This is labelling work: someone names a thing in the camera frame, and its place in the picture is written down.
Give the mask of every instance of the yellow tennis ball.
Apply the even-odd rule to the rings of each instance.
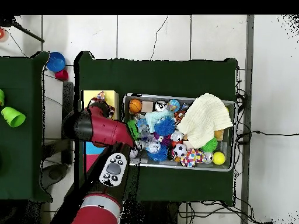
[[[216,165],[222,165],[225,162],[225,156],[221,152],[215,152],[213,154],[213,163]]]

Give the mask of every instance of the gray storage bin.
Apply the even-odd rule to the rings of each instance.
[[[131,94],[128,93],[123,98],[123,116],[122,120],[127,122],[133,119],[133,116],[128,112],[128,105],[130,100],[138,99],[141,101],[147,102],[157,102],[158,100],[164,100],[166,102],[171,99],[176,99],[179,101],[180,105],[186,103],[191,105],[194,98],[184,98],[184,97],[170,97],[170,96],[157,96],[157,95],[148,95],[148,94]],[[219,171],[219,172],[228,172],[234,166],[234,156],[235,156],[235,137],[236,133],[236,125],[235,121],[237,120],[237,107],[238,105],[233,101],[222,101],[224,105],[228,108],[231,121],[233,126],[224,130],[223,141],[218,141],[218,146],[216,151],[220,151],[225,155],[225,163],[222,165],[215,165],[214,163],[204,164],[198,163],[195,167],[184,167],[179,162],[174,162],[171,160],[166,160],[163,162],[156,162],[151,160],[147,156],[147,151],[143,150],[141,154],[137,156],[135,159],[130,160],[130,165],[135,166],[136,164],[140,164],[140,166],[147,167],[164,167],[170,169],[193,169],[193,170],[209,170],[209,171]]]

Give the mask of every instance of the red cup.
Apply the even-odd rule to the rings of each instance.
[[[2,39],[4,37],[4,30],[0,29],[0,39]]]
[[[55,77],[56,79],[65,81],[68,79],[68,72],[63,69],[62,71],[56,72]]]

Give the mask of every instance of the green table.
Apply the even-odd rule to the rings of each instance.
[[[85,51],[76,57],[74,68],[75,93],[81,90],[115,90],[120,96],[120,109],[126,93],[195,98],[209,92],[221,100],[236,101],[235,59],[178,62],[106,60],[93,59]],[[79,158],[82,172],[82,157]],[[126,196],[136,190],[137,174],[138,169],[130,166]],[[223,200],[232,205],[232,195],[233,170],[140,168],[139,201]]]
[[[40,185],[43,104],[42,71],[49,53],[32,58],[0,57],[0,89],[5,105],[25,114],[25,122],[11,128],[0,118],[0,200],[52,201]]]

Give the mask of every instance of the yellow cloth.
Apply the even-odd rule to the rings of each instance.
[[[178,124],[178,130],[188,136],[195,149],[204,146],[214,137],[214,131],[232,126],[224,103],[216,96],[205,93],[188,108]]]

